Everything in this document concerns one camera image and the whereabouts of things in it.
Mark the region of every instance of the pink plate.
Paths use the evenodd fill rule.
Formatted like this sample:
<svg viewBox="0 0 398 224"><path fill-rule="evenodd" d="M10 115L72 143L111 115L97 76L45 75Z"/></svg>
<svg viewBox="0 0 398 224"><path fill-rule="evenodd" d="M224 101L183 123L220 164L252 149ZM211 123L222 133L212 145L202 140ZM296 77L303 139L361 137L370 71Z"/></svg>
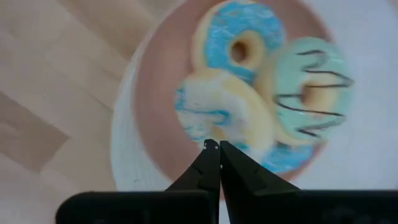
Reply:
<svg viewBox="0 0 398 224"><path fill-rule="evenodd" d="M176 8L154 32L137 68L133 114L147 154L171 180L179 177L199 153L177 119L174 91L192 72L191 39L199 20L219 2L222 0L191 0ZM330 39L317 17L299 1L261 2L282 20L288 40L306 36ZM302 169L283 176L290 179Z"/></svg>

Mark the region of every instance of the blue glazed donut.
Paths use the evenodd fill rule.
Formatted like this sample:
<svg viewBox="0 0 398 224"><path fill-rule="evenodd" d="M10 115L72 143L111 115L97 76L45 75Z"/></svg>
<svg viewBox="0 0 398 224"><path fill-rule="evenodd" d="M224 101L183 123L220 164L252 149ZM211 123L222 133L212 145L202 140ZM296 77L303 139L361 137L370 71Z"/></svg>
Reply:
<svg viewBox="0 0 398 224"><path fill-rule="evenodd" d="M248 84L267 53L282 46L284 31L271 9L251 1L222 2L203 17L193 37L193 67L227 70ZM245 52L240 62L232 59L232 49Z"/></svg>
<svg viewBox="0 0 398 224"><path fill-rule="evenodd" d="M274 173L285 173L298 169L307 162L314 153L314 146L298 146L292 149L286 144L273 145L261 161L261 165Z"/></svg>

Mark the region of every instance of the white glazed donut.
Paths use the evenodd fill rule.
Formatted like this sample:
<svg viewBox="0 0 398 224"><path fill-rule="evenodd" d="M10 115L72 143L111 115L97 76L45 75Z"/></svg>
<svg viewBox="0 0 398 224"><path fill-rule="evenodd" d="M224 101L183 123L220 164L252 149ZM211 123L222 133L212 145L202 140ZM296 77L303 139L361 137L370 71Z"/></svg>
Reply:
<svg viewBox="0 0 398 224"><path fill-rule="evenodd" d="M193 36L193 67L226 70L252 85L266 55L283 41L282 22L271 8L253 1L221 2L203 16Z"/></svg>
<svg viewBox="0 0 398 224"><path fill-rule="evenodd" d="M339 50L306 37L273 55L254 87L272 110L276 139L297 146L327 139L345 121L352 84Z"/></svg>
<svg viewBox="0 0 398 224"><path fill-rule="evenodd" d="M260 160L274 142L267 105L253 88L226 71L204 68L184 79L175 110L200 147L207 138L227 140Z"/></svg>

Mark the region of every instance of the light wood surface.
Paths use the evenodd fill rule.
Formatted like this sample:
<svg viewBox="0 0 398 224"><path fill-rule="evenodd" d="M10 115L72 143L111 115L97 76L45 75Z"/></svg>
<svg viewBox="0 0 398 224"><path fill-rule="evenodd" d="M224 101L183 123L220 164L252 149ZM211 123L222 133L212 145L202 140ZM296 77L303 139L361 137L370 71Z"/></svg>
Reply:
<svg viewBox="0 0 398 224"><path fill-rule="evenodd" d="M135 0L0 1L0 223L53 223L67 197L115 190L113 103L156 19Z"/></svg>

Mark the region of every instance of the donut hole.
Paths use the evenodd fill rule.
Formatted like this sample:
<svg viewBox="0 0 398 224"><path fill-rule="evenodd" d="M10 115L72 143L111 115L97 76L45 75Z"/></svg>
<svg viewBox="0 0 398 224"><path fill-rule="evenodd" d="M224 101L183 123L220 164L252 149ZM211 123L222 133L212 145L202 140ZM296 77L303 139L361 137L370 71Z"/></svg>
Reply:
<svg viewBox="0 0 398 224"><path fill-rule="evenodd" d="M231 58L236 63L243 63L249 57L249 46L243 41L236 41L232 44Z"/></svg>
<svg viewBox="0 0 398 224"><path fill-rule="evenodd" d="M336 100L334 88L317 88L320 83L306 82L302 85L300 101L306 110L330 111Z"/></svg>

